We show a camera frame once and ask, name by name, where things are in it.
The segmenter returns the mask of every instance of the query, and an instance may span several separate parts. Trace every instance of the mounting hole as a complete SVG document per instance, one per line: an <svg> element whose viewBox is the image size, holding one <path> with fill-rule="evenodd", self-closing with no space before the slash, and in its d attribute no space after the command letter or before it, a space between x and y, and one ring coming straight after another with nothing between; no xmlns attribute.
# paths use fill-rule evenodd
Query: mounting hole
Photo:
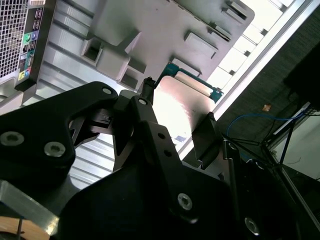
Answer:
<svg viewBox="0 0 320 240"><path fill-rule="evenodd" d="M192 200L185 193L180 193L178 195L178 203L184 210L190 211L192 209Z"/></svg>
<svg viewBox="0 0 320 240"><path fill-rule="evenodd" d="M159 138L161 138L161 139L166 139L166 136L163 135L162 133L158 133L158 136L159 136Z"/></svg>
<svg viewBox="0 0 320 240"><path fill-rule="evenodd" d="M15 147L25 141L24 136L16 131L7 131L0 136L0 142L4 146Z"/></svg>
<svg viewBox="0 0 320 240"><path fill-rule="evenodd" d="M108 88L102 88L102 91L103 91L105 94L112 94L112 91L110 91Z"/></svg>
<svg viewBox="0 0 320 240"><path fill-rule="evenodd" d="M172 153L169 152L168 150L164 150L164 154L169 158L172 156Z"/></svg>

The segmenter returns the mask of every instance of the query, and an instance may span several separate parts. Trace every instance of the metal plate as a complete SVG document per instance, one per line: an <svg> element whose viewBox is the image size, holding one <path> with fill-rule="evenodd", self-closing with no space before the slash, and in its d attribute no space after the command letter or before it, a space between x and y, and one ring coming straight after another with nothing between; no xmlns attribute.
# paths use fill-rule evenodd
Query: metal plate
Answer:
<svg viewBox="0 0 320 240"><path fill-rule="evenodd" d="M203 9L207 7L207 2L196 1L196 4ZM210 5L214 9L207 11L217 13L211 13L213 22L225 23L221 27L231 35L229 42L218 34L210 33L208 29L211 27L201 20L202 16L198 18L175 1L167 0L108 0L104 9L94 16L95 24L90 31L115 46L133 30L142 32L129 55L146 64L145 78L151 76L157 79L166 64L177 57L199 71L201 79L207 80L254 16L247 7L250 12L248 18L242 24L236 24L221 12L222 8L227 7L225 1L214 2L218 3L218 7ZM213 57L199 51L201 43L194 46L186 41L190 32L217 49Z"/></svg>
<svg viewBox="0 0 320 240"><path fill-rule="evenodd" d="M234 21L229 19L226 15L221 15L221 9L227 7L227 1L221 0L174 0L182 7L186 8L188 11L193 13L196 17L204 21L205 23L216 23L219 27L228 33L232 33L233 36L241 35L246 29L243 26L239 27ZM233 1L245 10L245 15L247 17L245 23L250 23L254 17L255 13L248 6L239 0Z"/></svg>
<svg viewBox="0 0 320 240"><path fill-rule="evenodd" d="M154 91L155 116L167 127L177 151L214 107L209 97L171 76L162 78Z"/></svg>
<svg viewBox="0 0 320 240"><path fill-rule="evenodd" d="M59 218L7 181L0 180L0 202L32 221L47 234L57 232Z"/></svg>

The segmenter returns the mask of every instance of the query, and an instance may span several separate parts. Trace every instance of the wooden surface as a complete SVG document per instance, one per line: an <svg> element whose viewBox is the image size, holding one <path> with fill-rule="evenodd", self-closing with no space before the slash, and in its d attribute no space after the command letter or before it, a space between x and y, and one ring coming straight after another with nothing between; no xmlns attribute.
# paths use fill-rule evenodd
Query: wooden surface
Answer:
<svg viewBox="0 0 320 240"><path fill-rule="evenodd" d="M19 219L0 216L0 232L16 234ZM23 220L21 237L26 240L49 240L50 236L29 220Z"/></svg>

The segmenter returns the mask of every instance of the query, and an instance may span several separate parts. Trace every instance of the usb port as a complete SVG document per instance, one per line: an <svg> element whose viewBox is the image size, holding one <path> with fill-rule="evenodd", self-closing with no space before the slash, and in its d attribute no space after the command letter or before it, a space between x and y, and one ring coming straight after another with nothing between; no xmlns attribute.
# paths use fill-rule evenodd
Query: usb port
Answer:
<svg viewBox="0 0 320 240"><path fill-rule="evenodd" d="M36 21L35 30L39 30L40 20Z"/></svg>
<svg viewBox="0 0 320 240"><path fill-rule="evenodd" d="M22 49L22 53L25 54L28 52L28 46L29 45L24 45L23 49Z"/></svg>
<svg viewBox="0 0 320 240"><path fill-rule="evenodd" d="M37 19L41 19L43 9L40 8L38 11L39 11L39 12L38 12L38 18L37 18Z"/></svg>

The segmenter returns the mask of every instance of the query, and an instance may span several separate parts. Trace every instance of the dark wall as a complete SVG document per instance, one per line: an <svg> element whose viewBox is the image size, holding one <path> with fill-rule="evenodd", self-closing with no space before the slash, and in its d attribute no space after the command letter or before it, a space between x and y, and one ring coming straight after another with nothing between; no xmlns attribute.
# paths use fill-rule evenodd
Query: dark wall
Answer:
<svg viewBox="0 0 320 240"><path fill-rule="evenodd" d="M284 84L284 79L319 42L320 8L318 7L218 120L221 131L225 133L229 124L244 114L291 117L298 105L304 101L299 100L295 93L289 96L291 90ZM271 105L269 112L262 111L265 104ZM229 136L260 142L272 124L273 120L269 118L243 117L232 126ZM272 132L282 124L283 122L276 121Z"/></svg>

